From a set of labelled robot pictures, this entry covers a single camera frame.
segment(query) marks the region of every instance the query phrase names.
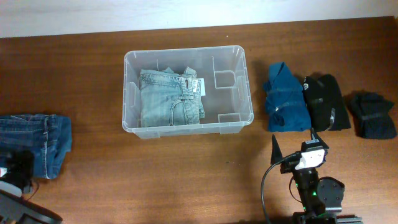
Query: jeans label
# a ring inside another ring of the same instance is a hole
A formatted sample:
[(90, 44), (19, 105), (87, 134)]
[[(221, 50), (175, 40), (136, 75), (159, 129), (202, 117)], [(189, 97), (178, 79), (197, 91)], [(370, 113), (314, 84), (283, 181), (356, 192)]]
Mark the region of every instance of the jeans label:
[(192, 90), (194, 93), (196, 93), (198, 90), (198, 80), (196, 78), (192, 79)]
[(3, 177), (7, 174), (7, 168), (0, 167), (0, 177)]
[(206, 89), (205, 89), (205, 79), (198, 78), (200, 81), (200, 96), (206, 96)]

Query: folded jeans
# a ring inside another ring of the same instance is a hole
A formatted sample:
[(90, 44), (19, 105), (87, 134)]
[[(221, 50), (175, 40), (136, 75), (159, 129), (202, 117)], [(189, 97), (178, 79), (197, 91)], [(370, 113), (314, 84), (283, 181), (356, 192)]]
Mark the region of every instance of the folded jeans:
[[(0, 151), (29, 150), (34, 155), (34, 177), (54, 179), (72, 147), (69, 118), (57, 115), (0, 116)], [(0, 157), (0, 167), (6, 159)]]
[(141, 127), (200, 124), (205, 110), (196, 77), (189, 67), (182, 75), (171, 68), (141, 70)]

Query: dark blue jeans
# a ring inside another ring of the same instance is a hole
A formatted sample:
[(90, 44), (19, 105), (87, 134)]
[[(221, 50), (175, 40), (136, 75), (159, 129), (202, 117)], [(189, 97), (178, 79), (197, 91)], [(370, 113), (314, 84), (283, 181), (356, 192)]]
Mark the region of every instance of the dark blue jeans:
[[(34, 177), (54, 179), (72, 146), (70, 119), (57, 115), (0, 116), (0, 151), (29, 150), (34, 155)], [(5, 167), (5, 158), (0, 158)]]

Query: plastic bin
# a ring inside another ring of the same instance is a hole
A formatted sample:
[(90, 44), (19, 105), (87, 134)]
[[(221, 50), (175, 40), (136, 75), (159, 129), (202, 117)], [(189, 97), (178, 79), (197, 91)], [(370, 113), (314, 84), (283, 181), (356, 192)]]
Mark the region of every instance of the plastic bin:
[[(141, 127), (141, 69), (170, 67), (182, 74), (186, 67), (204, 78), (206, 95), (201, 97), (206, 118), (201, 124)], [(238, 133), (254, 119), (244, 50), (240, 46), (174, 50), (131, 51), (124, 57), (122, 127), (142, 139), (183, 134)]]

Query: blue shirt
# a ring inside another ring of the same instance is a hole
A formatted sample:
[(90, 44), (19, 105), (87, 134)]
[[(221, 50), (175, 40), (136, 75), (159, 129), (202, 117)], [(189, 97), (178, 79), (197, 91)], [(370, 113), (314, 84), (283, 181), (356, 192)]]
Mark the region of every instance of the blue shirt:
[(293, 77), (284, 62), (269, 66), (266, 111), (268, 130), (304, 131), (311, 128), (311, 118), (305, 107), (303, 86)]

